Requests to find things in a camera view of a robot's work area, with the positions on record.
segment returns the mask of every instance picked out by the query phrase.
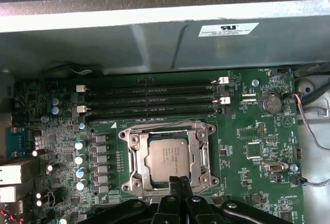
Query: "connector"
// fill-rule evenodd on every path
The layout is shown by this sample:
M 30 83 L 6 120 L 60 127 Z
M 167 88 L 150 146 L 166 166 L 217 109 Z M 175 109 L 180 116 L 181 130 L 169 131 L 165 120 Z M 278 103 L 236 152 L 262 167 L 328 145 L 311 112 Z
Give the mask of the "connector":
M 0 187 L 0 202 L 17 202 L 34 189 L 33 179 L 22 184 Z
M 53 208 L 63 201 L 63 188 L 52 189 L 48 192 L 48 207 Z
M 217 80 L 214 80 L 211 82 L 212 84 L 214 83 L 217 83 L 217 84 L 229 84 L 229 77 L 227 76 L 222 76 L 222 77 L 219 77 Z
M 213 100 L 212 103 L 219 103 L 221 105 L 229 105 L 230 97 L 221 97 L 220 99 Z
M 39 159 L 22 159 L 0 166 L 0 185 L 21 184 L 39 174 Z
M 299 186 L 305 186 L 306 183 L 308 182 L 307 179 L 303 178 L 300 175 L 291 175 L 289 178 L 290 183 L 294 184 L 294 185 L 299 185 Z
M 283 164 L 276 161 L 263 161 L 262 166 L 271 173 L 278 173 L 284 170 Z
M 77 93 L 84 93 L 84 92 L 86 92 L 86 86 L 85 85 L 77 85 L 76 86 L 76 92 Z
M 87 112 L 87 106 L 77 106 L 77 113 Z

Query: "cable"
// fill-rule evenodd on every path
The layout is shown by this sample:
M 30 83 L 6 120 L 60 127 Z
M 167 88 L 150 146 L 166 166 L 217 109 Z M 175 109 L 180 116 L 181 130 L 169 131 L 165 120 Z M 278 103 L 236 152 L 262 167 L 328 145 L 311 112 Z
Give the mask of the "cable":
M 15 220 L 15 221 L 17 221 L 19 224 L 24 224 L 24 223 L 23 223 L 23 220 L 21 220 L 21 219 L 17 219 L 13 214 L 11 214 L 11 213 L 9 213 L 9 212 L 3 210 L 3 209 L 0 209 L 0 212 L 1 212 L 1 214 L 2 214 L 3 216 L 8 216 L 11 220 Z
M 315 143 L 315 145 L 316 145 L 319 149 L 322 149 L 322 150 L 324 150 L 324 151 L 330 151 L 330 148 L 322 147 L 322 146 L 319 144 L 318 140 L 317 140 L 316 137 L 315 137 L 315 134 L 313 133 L 313 131 L 311 130 L 311 128 L 310 128 L 310 126 L 309 126 L 309 124 L 308 124 L 308 121 L 307 121 L 307 118 L 306 118 L 306 116 L 305 116 L 305 112 L 304 112 L 304 109 L 303 109 L 303 105 L 302 105 L 302 103 L 301 103 L 301 100 L 300 100 L 298 94 L 295 94 L 295 97 L 297 98 L 298 109 L 299 109 L 299 111 L 300 111 L 301 118 L 302 118 L 302 120 L 303 120 L 303 122 L 304 122 L 304 125 L 305 125 L 305 127 L 306 127 L 308 133 L 310 134 L 310 137 L 312 138 L 313 142 Z
M 312 186 L 312 187 L 323 187 L 323 186 L 330 184 L 330 179 L 327 179 L 327 180 L 319 182 L 319 183 L 312 183 L 312 182 L 309 182 L 306 178 L 302 177 L 301 175 L 297 175 L 297 174 L 291 175 L 289 177 L 289 181 L 290 181 L 290 183 L 292 183 L 294 185 Z
M 314 90 L 312 93 L 304 96 L 302 100 L 302 105 L 306 106 L 318 98 L 320 98 L 326 91 L 330 90 L 330 82 L 324 84 L 323 86 L 319 87 L 318 89 Z
M 312 186 L 312 187 L 323 187 L 330 184 L 330 179 L 327 179 L 325 181 L 319 182 L 319 183 L 312 183 L 312 182 L 306 182 L 305 185 Z

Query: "wire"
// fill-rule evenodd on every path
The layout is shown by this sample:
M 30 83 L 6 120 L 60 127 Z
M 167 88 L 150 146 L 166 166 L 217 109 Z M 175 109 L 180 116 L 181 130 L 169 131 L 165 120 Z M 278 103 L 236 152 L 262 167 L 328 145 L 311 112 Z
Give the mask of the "wire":
M 302 101 L 302 105 L 306 106 L 318 98 L 320 98 L 326 91 L 330 90 L 330 82 L 324 84 L 323 86 L 319 87 L 318 89 L 314 90 L 312 93 L 304 96 L 304 100 Z
M 17 221 L 19 224 L 23 224 L 23 220 L 21 219 L 17 219 L 13 214 L 3 210 L 3 209 L 0 209 L 0 212 L 3 216 L 8 216 L 11 220 L 15 220 Z
M 299 95 L 298 95 L 298 94 L 295 94 L 295 97 L 297 98 L 298 109 L 299 109 L 299 111 L 300 111 L 301 118 L 302 118 L 302 120 L 303 120 L 303 122 L 304 122 L 304 125 L 305 125 L 305 127 L 306 127 L 306 129 L 307 129 L 307 131 L 308 131 L 308 133 L 309 133 L 309 135 L 310 135 L 310 137 L 312 138 L 313 142 L 315 143 L 315 145 L 316 145 L 319 149 L 322 149 L 322 150 L 324 150 L 324 151 L 330 151 L 330 148 L 322 147 L 322 146 L 319 144 L 318 140 L 317 140 L 316 137 L 315 137 L 315 134 L 313 133 L 313 131 L 311 130 L 311 128 L 310 128 L 310 126 L 309 126 L 309 124 L 308 124 L 308 121 L 307 121 L 307 118 L 306 118 L 306 116 L 305 116 L 305 112 L 304 112 L 304 109 L 303 109 L 303 105 L 302 105 L 302 103 L 301 103 L 301 100 L 300 100 L 300 98 L 299 98 Z
M 305 185 L 312 186 L 312 187 L 323 187 L 330 184 L 330 179 L 327 179 L 325 181 L 319 182 L 319 183 L 312 183 L 312 182 L 306 182 Z

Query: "metal bracket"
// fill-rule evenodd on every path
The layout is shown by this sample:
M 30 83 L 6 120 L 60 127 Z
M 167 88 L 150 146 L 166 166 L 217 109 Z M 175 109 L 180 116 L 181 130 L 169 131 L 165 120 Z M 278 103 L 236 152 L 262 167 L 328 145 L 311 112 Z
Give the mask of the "metal bracket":
M 188 137 L 188 160 L 190 186 L 194 194 L 215 187 L 220 180 L 211 175 L 208 136 L 215 133 L 216 127 L 199 120 L 184 120 L 175 123 L 135 125 L 121 131 L 118 136 L 128 143 L 130 159 L 130 180 L 122 185 L 124 192 L 136 196 L 167 195 L 168 188 L 154 188 L 150 169 L 146 165 L 149 156 L 150 135 L 171 135 L 182 133 Z

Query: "gray cable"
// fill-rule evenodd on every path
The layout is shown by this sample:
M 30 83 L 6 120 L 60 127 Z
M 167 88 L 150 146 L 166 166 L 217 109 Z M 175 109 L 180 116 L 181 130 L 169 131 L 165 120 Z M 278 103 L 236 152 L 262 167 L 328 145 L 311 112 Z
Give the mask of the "gray cable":
M 307 118 L 305 116 L 305 112 L 304 112 L 304 109 L 303 109 L 303 106 L 301 104 L 298 104 L 298 109 L 300 111 L 300 114 L 301 114 L 301 118 L 303 119 L 303 122 L 304 122 L 304 125 L 306 126 L 306 129 L 308 131 L 308 133 L 310 134 L 310 137 L 312 138 L 313 142 L 315 143 L 315 145 L 319 148 L 319 149 L 322 149 L 324 151 L 330 151 L 330 148 L 325 148 L 325 147 L 322 147 L 318 140 L 316 139 L 313 131 L 311 130 L 308 122 L 307 122 Z
M 312 186 L 312 187 L 323 187 L 323 186 L 330 184 L 330 179 L 322 181 L 320 183 L 306 182 L 305 184 L 308 186 Z

